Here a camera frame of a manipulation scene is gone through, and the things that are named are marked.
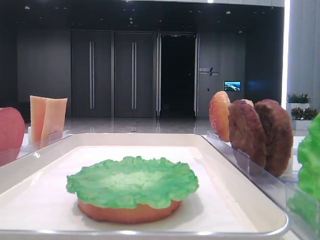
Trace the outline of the clear acrylic rail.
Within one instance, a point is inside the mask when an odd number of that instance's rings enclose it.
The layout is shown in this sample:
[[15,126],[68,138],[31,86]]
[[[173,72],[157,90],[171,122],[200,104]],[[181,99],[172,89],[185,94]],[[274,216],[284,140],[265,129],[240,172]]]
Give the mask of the clear acrylic rail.
[[19,148],[12,148],[6,151],[0,152],[0,166],[5,166],[15,160],[24,157],[33,152],[37,152],[40,149],[47,147],[55,142],[58,142],[71,134],[69,130],[65,130],[63,132],[55,132],[50,134],[47,138],[44,138],[40,141],[34,143],[28,143],[27,145],[22,145]]
[[263,168],[249,160],[249,157],[220,140],[208,131],[203,136],[241,173],[249,178],[262,192],[278,204],[288,214],[291,230],[301,240],[320,238],[320,202],[298,187],[298,171],[301,165],[297,160],[298,144],[305,138],[293,138],[293,153],[287,172],[281,177],[274,177]]

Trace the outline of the green lettuce leaf on tray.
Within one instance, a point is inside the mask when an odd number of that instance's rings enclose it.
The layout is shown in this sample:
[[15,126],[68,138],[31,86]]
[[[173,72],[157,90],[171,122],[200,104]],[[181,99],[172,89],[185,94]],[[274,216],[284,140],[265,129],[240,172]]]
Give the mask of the green lettuce leaf on tray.
[[187,163],[165,157],[143,159],[126,156],[84,166],[67,176],[66,190],[86,204],[100,208],[134,209],[139,204],[165,209],[183,201],[199,188],[199,180]]

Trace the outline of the clear left acrylic rail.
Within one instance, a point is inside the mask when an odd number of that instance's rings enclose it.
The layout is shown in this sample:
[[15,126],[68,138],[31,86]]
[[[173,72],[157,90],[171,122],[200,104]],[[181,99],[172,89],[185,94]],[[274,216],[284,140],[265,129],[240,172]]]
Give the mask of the clear left acrylic rail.
[[15,160],[24,157],[33,152],[37,152],[40,149],[47,147],[55,142],[58,142],[71,134],[69,130],[65,130],[63,132],[55,132],[50,134],[47,138],[44,138],[40,141],[34,143],[28,143],[27,145],[22,145],[19,148],[12,148],[6,151],[0,152],[0,166],[5,166]]

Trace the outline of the clear right acrylic rail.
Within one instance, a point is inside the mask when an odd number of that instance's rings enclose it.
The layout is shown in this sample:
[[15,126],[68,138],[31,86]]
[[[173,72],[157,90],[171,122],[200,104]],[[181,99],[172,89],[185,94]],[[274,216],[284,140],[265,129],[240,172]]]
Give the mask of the clear right acrylic rail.
[[298,171],[301,165],[297,160],[298,144],[305,138],[293,138],[293,153],[287,172],[281,177],[274,177],[263,168],[249,160],[249,157],[220,140],[208,131],[203,136],[241,173],[249,178],[262,192],[278,204],[288,214],[291,230],[301,240],[320,238],[320,202],[298,187]]

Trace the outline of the brown meat patty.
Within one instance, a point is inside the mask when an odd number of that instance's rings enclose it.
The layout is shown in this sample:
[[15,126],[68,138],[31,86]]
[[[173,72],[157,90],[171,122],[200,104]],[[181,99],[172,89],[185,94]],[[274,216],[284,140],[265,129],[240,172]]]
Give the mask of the brown meat patty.
[[255,108],[244,100],[228,106],[229,141],[258,166],[266,166],[266,135]]
[[254,108],[266,136],[265,170],[275,177],[281,176],[289,166],[293,147],[291,117],[275,100],[258,101]]

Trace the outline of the inner bun top in rack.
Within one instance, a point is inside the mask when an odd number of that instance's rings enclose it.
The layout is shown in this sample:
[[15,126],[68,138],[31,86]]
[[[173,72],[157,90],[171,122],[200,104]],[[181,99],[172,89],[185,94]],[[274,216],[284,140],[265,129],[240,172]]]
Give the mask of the inner bun top in rack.
[[213,131],[224,142],[229,142],[230,99],[225,91],[215,93],[209,104],[209,121]]

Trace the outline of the inner brown meat patty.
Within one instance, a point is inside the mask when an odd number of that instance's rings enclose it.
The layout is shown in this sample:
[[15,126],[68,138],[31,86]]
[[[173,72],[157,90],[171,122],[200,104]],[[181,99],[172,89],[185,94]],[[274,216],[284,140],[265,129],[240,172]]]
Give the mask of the inner brown meat patty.
[[255,108],[244,100],[228,106],[229,141],[258,166],[266,166],[266,135]]

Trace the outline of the upper potted plant box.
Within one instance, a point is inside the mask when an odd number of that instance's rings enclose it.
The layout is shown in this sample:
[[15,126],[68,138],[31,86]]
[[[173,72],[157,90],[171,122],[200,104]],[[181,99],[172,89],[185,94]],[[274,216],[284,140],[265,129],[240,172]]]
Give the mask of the upper potted plant box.
[[307,109],[310,107],[311,98],[307,93],[287,95],[286,110],[288,111],[291,119],[293,119],[292,110],[295,108]]

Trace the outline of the potted plant box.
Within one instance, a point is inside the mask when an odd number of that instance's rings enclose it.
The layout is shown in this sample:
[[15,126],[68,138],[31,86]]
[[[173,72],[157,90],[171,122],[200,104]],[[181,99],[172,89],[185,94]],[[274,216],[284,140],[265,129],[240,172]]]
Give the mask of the potted plant box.
[[296,107],[291,110],[292,129],[293,130],[307,130],[311,125],[312,120],[319,114],[316,109],[311,107],[300,108]]
[[291,119],[293,119],[292,110],[295,108],[307,109],[310,107],[311,98],[307,93],[287,95],[286,110],[288,111]]

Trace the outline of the wall display screen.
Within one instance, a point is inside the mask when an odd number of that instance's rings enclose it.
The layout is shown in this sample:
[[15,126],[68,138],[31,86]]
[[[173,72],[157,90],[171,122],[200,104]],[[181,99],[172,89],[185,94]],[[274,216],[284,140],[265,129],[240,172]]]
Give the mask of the wall display screen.
[[226,92],[239,92],[241,90],[240,81],[225,81],[224,91]]

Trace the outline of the white rectangular serving tray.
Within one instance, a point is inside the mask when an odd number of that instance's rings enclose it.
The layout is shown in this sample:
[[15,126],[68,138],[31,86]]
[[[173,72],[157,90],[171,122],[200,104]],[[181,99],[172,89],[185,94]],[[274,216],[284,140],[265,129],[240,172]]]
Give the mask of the white rectangular serving tray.
[[[187,163],[199,189],[158,222],[124,225],[87,218],[66,190],[67,176],[125,156]],[[3,240],[279,240],[289,227],[279,206],[195,134],[74,134],[0,169]]]

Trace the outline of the bottom bun slice on tray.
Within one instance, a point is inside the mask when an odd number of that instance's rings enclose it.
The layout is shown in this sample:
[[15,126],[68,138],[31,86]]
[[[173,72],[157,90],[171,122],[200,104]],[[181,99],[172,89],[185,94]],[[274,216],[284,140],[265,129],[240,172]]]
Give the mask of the bottom bun slice on tray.
[[151,223],[167,218],[180,206],[181,201],[171,201],[169,207],[153,208],[147,204],[138,204],[135,208],[98,207],[93,204],[77,200],[79,209],[95,221],[120,224]]

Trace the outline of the lower potted plant box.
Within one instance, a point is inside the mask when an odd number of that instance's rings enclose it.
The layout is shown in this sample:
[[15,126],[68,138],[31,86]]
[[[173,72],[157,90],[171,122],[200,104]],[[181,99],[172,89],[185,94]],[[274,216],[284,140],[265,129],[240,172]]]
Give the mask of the lower potted plant box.
[[291,110],[292,129],[293,130],[307,130],[311,125],[312,120],[319,114],[316,109],[311,107],[300,108],[296,107]]

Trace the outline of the outer brown meat patty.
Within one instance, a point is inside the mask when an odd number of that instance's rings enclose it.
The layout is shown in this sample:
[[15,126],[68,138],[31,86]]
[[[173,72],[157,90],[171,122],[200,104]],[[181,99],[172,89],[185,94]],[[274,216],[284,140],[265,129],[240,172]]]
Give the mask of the outer brown meat patty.
[[266,136],[265,170],[275,177],[281,176],[289,166],[293,147],[291,117],[275,100],[258,101],[254,108]]

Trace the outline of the red tomato slice in rack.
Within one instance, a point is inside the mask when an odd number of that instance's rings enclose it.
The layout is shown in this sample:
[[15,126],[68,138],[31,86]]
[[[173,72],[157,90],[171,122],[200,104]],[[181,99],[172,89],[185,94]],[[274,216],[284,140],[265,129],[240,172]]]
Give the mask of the red tomato slice in rack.
[[0,109],[0,151],[19,149],[25,134],[25,122],[13,107]]

